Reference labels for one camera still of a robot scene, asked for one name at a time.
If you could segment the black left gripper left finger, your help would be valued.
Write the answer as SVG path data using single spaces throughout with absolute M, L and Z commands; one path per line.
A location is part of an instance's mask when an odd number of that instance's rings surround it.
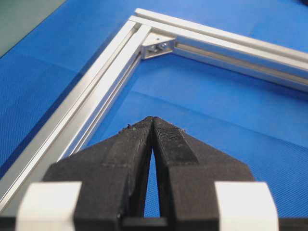
M 18 231 L 117 231 L 121 216 L 140 215 L 142 178 L 151 155 L 153 118 L 54 164 L 29 185 L 16 216 Z

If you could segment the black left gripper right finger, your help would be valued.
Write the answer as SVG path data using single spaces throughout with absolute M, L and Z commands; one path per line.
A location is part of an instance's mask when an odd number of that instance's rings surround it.
M 277 231 L 276 205 L 243 162 L 153 119 L 161 214 L 178 231 Z

